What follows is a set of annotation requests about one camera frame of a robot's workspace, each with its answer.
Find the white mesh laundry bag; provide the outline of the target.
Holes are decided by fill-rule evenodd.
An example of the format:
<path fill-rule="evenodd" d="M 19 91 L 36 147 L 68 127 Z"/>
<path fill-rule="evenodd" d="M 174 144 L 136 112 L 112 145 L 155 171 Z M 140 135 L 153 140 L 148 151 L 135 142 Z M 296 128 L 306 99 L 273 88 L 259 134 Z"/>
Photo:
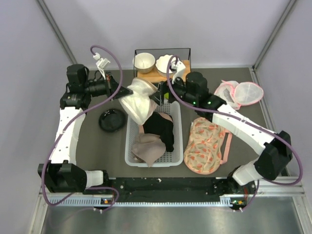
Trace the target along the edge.
<path fill-rule="evenodd" d="M 142 78 L 134 78 L 127 88 L 133 93 L 118 100 L 128 116 L 136 124 L 143 125 L 158 106 L 150 99 L 157 87 Z"/>

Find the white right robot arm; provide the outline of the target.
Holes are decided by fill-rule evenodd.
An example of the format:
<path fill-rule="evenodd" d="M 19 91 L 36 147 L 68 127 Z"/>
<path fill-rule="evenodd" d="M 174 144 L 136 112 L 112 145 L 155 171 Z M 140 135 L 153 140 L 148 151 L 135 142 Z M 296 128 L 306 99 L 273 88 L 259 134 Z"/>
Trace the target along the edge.
<path fill-rule="evenodd" d="M 257 159 L 230 173 L 227 185 L 231 192 L 239 193 L 247 183 L 261 178 L 274 183 L 292 160 L 291 137 L 288 133 L 263 129 L 245 118 L 225 100 L 209 92 L 207 79 L 200 72 L 190 72 L 185 80 L 176 78 L 173 84 L 160 82 L 150 98 L 162 105 L 165 93 L 169 94 L 169 102 L 186 103 L 199 116 L 230 131 L 258 154 Z"/>

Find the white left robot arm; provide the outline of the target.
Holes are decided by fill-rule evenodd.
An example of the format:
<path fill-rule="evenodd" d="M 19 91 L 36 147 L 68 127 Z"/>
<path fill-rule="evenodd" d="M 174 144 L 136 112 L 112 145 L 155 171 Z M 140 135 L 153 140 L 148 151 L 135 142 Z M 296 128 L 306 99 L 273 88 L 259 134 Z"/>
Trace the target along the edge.
<path fill-rule="evenodd" d="M 99 78 L 89 79 L 89 69 L 83 64 L 67 67 L 65 93 L 60 99 L 60 119 L 52 152 L 46 164 L 40 164 L 38 174 L 45 188 L 51 193 L 84 192 L 94 187 L 99 193 L 109 191 L 111 182 L 107 173 L 101 170 L 85 171 L 76 165 L 76 149 L 81 126 L 85 120 L 93 97 L 121 98 L 132 94 L 120 86 L 107 64 L 98 65 Z"/>

